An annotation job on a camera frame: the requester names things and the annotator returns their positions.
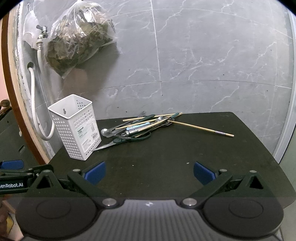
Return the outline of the white plastic bag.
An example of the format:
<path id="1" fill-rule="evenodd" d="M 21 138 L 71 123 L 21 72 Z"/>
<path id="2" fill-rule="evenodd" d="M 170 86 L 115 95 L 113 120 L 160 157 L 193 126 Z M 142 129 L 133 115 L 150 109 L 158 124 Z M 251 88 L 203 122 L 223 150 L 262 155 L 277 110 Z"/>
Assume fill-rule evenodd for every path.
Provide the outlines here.
<path id="1" fill-rule="evenodd" d="M 39 21 L 35 15 L 35 12 L 31 10 L 25 17 L 23 23 L 23 40 L 27 42 L 32 49 L 37 49 L 37 39 L 39 36 L 39 30 L 36 26 Z"/>

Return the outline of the wooden chopstick with band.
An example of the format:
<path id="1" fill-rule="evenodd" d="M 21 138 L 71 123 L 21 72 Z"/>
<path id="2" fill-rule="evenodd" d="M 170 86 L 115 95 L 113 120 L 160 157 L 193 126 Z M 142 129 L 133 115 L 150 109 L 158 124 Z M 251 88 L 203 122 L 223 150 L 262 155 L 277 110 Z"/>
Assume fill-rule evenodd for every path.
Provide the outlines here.
<path id="1" fill-rule="evenodd" d="M 234 137 L 234 135 L 230 134 L 230 133 L 220 132 L 220 131 L 212 130 L 212 129 L 209 129 L 209 128 L 204 128 L 204 127 L 201 127 L 201 126 L 191 125 L 191 124 L 188 124 L 188 123 L 182 123 L 182 122 L 174 121 L 174 120 L 169 120 L 169 122 L 170 123 L 175 123 L 177 125 L 182 125 L 182 126 L 187 126 L 187 127 L 190 127 L 190 128 L 195 128 L 195 129 L 206 131 L 206 132 L 216 133 L 216 134 L 231 137 L 231 138 Z"/>

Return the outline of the metal wall tap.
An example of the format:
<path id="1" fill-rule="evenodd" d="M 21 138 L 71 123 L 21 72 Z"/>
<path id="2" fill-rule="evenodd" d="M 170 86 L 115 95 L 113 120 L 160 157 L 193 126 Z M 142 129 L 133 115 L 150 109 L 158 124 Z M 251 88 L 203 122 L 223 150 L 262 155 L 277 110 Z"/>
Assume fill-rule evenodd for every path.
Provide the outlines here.
<path id="1" fill-rule="evenodd" d="M 48 38 L 48 28 L 47 28 L 47 26 L 36 25 L 36 28 L 41 31 L 42 38 Z"/>

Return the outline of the green handled scissors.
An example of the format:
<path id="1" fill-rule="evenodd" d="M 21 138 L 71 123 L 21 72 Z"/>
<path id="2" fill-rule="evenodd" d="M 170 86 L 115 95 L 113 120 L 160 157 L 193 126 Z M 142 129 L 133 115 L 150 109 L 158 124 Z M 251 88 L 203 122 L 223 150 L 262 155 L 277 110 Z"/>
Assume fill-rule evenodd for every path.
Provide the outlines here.
<path id="1" fill-rule="evenodd" d="M 113 139 L 110 143 L 99 146 L 95 148 L 93 151 L 103 150 L 106 148 L 109 148 L 111 146 L 120 145 L 123 143 L 130 143 L 130 142 L 138 142 L 148 139 L 151 136 L 151 132 L 145 133 L 144 135 L 141 135 L 140 137 L 123 137 L 118 136 L 117 138 Z"/>

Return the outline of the plastic bag of dried leaves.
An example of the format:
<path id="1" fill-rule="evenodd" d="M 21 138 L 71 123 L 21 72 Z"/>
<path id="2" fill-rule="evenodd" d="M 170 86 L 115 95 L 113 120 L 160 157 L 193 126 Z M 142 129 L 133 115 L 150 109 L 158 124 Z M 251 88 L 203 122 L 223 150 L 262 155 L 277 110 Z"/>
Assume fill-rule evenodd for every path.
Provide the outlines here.
<path id="1" fill-rule="evenodd" d="M 62 78 L 103 47 L 115 43 L 112 19 L 93 1 L 76 1 L 53 23 L 46 61 Z"/>

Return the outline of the large steel spoon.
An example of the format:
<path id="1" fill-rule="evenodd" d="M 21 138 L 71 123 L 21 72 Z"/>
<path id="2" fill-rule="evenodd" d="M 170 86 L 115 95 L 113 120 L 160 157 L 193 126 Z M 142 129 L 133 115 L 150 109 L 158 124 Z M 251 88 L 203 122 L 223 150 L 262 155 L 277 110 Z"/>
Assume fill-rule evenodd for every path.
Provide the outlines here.
<path id="1" fill-rule="evenodd" d="M 110 138 L 117 135 L 118 133 L 121 133 L 126 128 L 127 126 L 115 126 L 113 128 L 103 128 L 100 132 L 104 137 Z"/>

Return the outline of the white perforated utensil caddy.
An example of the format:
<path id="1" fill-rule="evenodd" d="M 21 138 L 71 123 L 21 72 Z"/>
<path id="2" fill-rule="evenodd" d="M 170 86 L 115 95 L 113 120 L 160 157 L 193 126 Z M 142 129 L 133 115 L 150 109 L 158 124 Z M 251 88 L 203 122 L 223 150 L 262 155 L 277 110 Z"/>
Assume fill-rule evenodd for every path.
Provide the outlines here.
<path id="1" fill-rule="evenodd" d="M 69 157 L 87 160 L 101 142 L 92 101 L 71 94 L 48 111 Z"/>

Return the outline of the steel fork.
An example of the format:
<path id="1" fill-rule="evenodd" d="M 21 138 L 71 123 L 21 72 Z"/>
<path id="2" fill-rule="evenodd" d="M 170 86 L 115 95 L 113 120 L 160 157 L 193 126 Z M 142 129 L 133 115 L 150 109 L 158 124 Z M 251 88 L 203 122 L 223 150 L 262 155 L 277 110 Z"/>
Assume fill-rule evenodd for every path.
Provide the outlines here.
<path id="1" fill-rule="evenodd" d="M 130 121 L 138 121 L 138 120 L 141 120 L 145 116 L 145 114 L 146 114 L 146 112 L 145 111 L 142 111 L 138 117 L 131 118 Z"/>

